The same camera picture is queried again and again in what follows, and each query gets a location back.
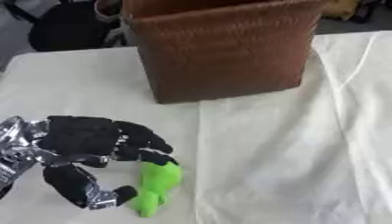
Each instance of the white tablecloth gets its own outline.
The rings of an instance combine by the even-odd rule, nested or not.
[[[159,105],[135,48],[32,53],[0,81],[0,119],[105,116],[176,148],[185,180],[152,218],[80,210],[37,166],[0,201],[2,224],[390,224],[392,32],[319,36],[300,87]],[[137,163],[94,170],[137,186]]]

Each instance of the green object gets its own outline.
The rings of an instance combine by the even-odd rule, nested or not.
[[[151,217],[158,206],[166,203],[167,191],[177,186],[181,179],[181,168],[172,162],[166,165],[142,162],[142,183],[128,207],[135,209],[142,217]]]

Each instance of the brown basket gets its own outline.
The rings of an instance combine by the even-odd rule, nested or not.
[[[299,85],[323,0],[124,0],[158,102]]]

